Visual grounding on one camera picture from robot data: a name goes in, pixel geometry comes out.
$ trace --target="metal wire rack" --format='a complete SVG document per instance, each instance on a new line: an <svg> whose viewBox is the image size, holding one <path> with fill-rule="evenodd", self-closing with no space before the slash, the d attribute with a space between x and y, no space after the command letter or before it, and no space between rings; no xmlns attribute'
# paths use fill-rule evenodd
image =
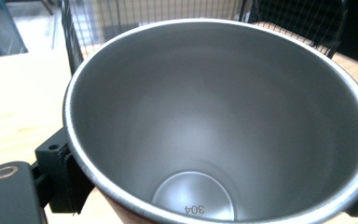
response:
<svg viewBox="0 0 358 224"><path fill-rule="evenodd" d="M241 0L68 0L81 52L137 26L184 18L237 20Z"/></svg>
<svg viewBox="0 0 358 224"><path fill-rule="evenodd" d="M249 0L242 21L289 35L331 58L340 43L346 5L345 0Z"/></svg>
<svg viewBox="0 0 358 224"><path fill-rule="evenodd" d="M72 73L107 40L155 21L214 18L244 21L298 39L332 57L346 0L62 0Z"/></svg>

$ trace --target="wooden table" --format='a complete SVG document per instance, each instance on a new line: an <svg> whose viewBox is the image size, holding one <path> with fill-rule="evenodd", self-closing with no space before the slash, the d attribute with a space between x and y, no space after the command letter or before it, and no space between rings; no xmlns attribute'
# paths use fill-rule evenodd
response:
<svg viewBox="0 0 358 224"><path fill-rule="evenodd" d="M358 81L358 62L334 57ZM35 161L34 150L62 126L62 100L70 80L66 52L48 51L0 58L0 164ZM94 190L82 214L51 214L58 223L121 223L100 192ZM341 214L329 224L358 224Z"/></svg>

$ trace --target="stainless steel cup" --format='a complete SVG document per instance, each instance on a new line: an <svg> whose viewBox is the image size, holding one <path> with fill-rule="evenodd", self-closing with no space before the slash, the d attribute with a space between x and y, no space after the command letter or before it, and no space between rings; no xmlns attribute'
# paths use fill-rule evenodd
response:
<svg viewBox="0 0 358 224"><path fill-rule="evenodd" d="M316 50L233 21L165 21L104 45L64 125L131 220L311 223L358 198L358 86Z"/></svg>

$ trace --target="black plastic bracket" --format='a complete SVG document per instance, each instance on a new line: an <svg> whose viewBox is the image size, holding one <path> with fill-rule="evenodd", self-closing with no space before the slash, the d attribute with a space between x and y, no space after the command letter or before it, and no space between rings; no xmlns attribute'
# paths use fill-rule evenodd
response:
<svg viewBox="0 0 358 224"><path fill-rule="evenodd" d="M35 154L40 173L49 176L54 189L54 196L49 201L51 211L80 214L94 185L72 156L64 129L53 134Z"/></svg>
<svg viewBox="0 0 358 224"><path fill-rule="evenodd" d="M31 166L31 171L34 176L34 185L36 187L36 193L37 198L39 199L40 207L44 208L54 196L54 189L51 183L51 179L48 174L40 173L37 162Z"/></svg>

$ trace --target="black clamp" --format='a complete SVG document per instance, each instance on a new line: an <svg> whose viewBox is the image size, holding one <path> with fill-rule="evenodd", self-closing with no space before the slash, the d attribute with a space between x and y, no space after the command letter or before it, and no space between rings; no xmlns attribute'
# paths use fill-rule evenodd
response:
<svg viewBox="0 0 358 224"><path fill-rule="evenodd" d="M37 162L0 165L0 223L47 223L43 208L80 214L94 185L77 165L64 129L35 151Z"/></svg>

